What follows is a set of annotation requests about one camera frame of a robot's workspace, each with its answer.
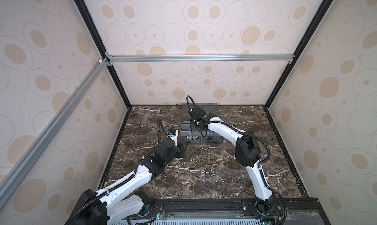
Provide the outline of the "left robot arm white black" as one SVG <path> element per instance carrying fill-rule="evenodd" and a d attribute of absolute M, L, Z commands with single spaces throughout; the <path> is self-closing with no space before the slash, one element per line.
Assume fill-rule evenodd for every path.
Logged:
<path fill-rule="evenodd" d="M 111 225 L 148 207 L 149 198 L 135 190 L 162 174 L 166 166 L 184 156 L 184 147 L 177 142 L 178 132 L 166 131 L 157 119 L 158 143 L 143 156 L 135 168 L 115 183 L 96 192 L 86 190 L 79 197 L 67 225 Z"/>

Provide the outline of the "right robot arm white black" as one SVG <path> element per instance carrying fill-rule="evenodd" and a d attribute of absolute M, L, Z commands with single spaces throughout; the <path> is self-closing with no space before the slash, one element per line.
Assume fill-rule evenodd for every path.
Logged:
<path fill-rule="evenodd" d="M 255 136 L 254 132 L 240 130 L 215 114 L 206 113 L 195 104 L 190 95 L 186 96 L 186 104 L 191 116 L 191 125 L 199 132 L 217 133 L 234 145 L 235 158 L 245 167 L 254 186 L 257 212 L 262 216 L 270 214 L 278 206 L 276 196 L 279 193 L 269 186 L 262 167 L 262 164 L 271 158 L 267 144 Z"/>

